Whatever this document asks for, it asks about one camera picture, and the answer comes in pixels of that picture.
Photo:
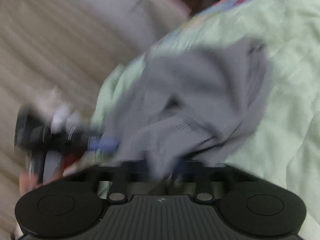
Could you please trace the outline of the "person's left hand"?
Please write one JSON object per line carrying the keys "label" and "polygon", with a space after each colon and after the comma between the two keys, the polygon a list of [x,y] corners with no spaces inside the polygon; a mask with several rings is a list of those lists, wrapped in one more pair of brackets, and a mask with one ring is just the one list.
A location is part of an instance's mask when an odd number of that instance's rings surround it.
{"label": "person's left hand", "polygon": [[59,168],[53,172],[49,181],[45,183],[39,183],[38,175],[36,173],[22,172],[19,177],[20,196],[23,196],[24,194],[32,191],[33,189],[41,187],[42,185],[54,182],[64,176],[70,175],[76,172],[77,169],[77,164],[73,164],[64,170],[62,168]]}

